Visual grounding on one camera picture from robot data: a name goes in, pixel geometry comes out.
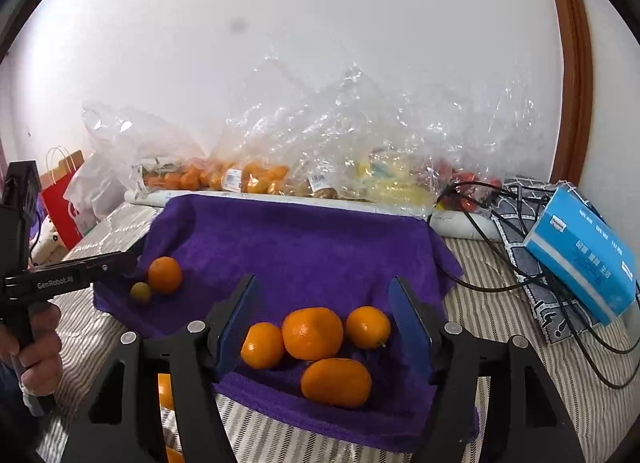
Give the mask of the person's left hand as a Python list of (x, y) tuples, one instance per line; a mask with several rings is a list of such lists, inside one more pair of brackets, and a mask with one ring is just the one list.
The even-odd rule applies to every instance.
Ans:
[(61, 310), (54, 304), (30, 314), (30, 323), (35, 341), (24, 349), (17, 339), (4, 326), (1, 326), (1, 360), (10, 368), (17, 360), (25, 372), (20, 381), (27, 393), (34, 396), (47, 396), (54, 393), (61, 381), (63, 364), (61, 359), (62, 343), (56, 332), (60, 323)]

